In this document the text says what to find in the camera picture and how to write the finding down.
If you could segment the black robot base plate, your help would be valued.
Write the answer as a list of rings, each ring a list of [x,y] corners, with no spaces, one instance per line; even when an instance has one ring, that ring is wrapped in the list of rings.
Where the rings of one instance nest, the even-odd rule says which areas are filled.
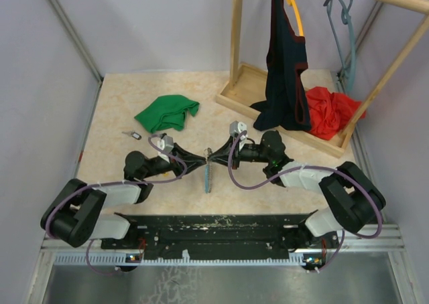
[[[295,249],[289,238],[306,214],[270,215],[144,215],[129,216],[131,231],[122,240],[102,240],[102,247],[135,248],[146,237],[161,244],[197,242],[268,242],[282,250]],[[314,246],[322,237],[303,246]]]

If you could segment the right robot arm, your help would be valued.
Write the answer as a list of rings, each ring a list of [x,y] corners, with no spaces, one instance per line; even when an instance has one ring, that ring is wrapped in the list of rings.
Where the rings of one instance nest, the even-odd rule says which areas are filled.
[[[382,231],[381,210],[386,201],[372,181],[353,162],[337,168],[299,163],[286,155],[286,146],[278,131],[267,131],[258,144],[247,143],[247,133],[232,134],[208,160],[225,165],[229,172],[242,162],[264,163],[268,183],[296,187],[324,196],[328,206],[309,214],[292,230],[292,247],[315,247],[325,234],[342,230],[359,238],[377,238]]]

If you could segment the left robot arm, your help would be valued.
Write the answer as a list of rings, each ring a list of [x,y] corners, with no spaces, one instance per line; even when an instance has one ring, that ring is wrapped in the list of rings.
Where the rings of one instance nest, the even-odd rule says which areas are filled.
[[[121,181],[92,185],[77,178],[68,181],[45,211],[40,226],[49,237],[75,248],[96,239],[113,239],[125,248],[132,248],[139,242],[139,231],[131,227],[131,219],[102,211],[142,203],[154,187],[151,177],[172,172],[178,179],[205,164],[204,157],[175,143],[161,148],[158,156],[152,158],[132,151],[125,158]]]

